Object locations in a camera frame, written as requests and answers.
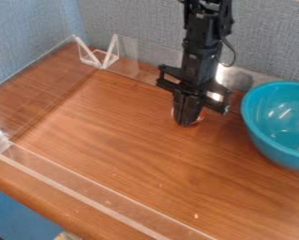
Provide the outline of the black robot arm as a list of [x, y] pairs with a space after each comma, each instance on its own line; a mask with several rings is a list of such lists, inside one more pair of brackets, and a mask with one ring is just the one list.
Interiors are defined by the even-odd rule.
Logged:
[[223, 46], [234, 19], [231, 0], [177, 0], [184, 6], [181, 67], [160, 65], [156, 85], [172, 93], [175, 122], [188, 127], [199, 119], [204, 107], [226, 114], [231, 91], [216, 79]]

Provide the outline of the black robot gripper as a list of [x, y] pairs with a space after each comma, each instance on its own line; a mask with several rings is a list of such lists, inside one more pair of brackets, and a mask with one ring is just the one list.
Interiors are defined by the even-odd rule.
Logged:
[[192, 122], [203, 108], [227, 114], [230, 111], [231, 91], [211, 77], [198, 82], [179, 67], [159, 66], [156, 85], [172, 93], [175, 122], [187, 125]]

